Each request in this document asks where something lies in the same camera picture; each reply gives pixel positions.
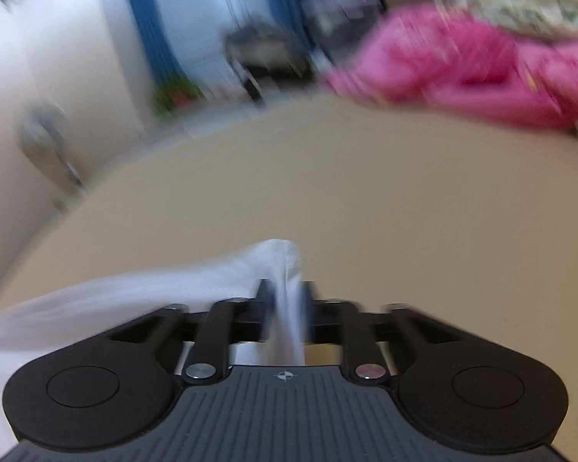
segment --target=gray ribbed plate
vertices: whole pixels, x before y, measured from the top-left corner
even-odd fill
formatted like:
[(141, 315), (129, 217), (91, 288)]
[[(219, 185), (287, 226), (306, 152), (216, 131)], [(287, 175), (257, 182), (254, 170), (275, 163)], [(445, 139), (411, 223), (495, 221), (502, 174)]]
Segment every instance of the gray ribbed plate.
[(379, 387), (338, 367), (233, 368), (190, 387), (157, 427), (121, 446), (64, 454), (22, 442), (3, 462), (561, 462), (549, 447), (464, 454), (425, 437)]

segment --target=pink blanket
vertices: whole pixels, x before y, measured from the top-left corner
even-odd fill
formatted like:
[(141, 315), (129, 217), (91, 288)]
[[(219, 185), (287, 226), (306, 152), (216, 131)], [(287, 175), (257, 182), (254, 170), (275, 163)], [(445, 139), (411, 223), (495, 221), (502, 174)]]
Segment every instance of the pink blanket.
[(578, 120), (578, 44), (516, 40), (432, 5), (386, 17), (325, 81), (360, 101), (420, 100), (518, 126), (565, 130)]

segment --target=bed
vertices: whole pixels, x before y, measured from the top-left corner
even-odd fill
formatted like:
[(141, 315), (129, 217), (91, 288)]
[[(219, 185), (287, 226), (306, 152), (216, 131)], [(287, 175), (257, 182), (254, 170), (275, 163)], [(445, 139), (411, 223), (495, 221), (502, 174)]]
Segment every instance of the bed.
[(324, 298), (406, 302), (552, 367), (578, 462), (578, 140), (321, 95), (127, 162), (53, 223), (0, 310), (81, 281), (296, 242)]

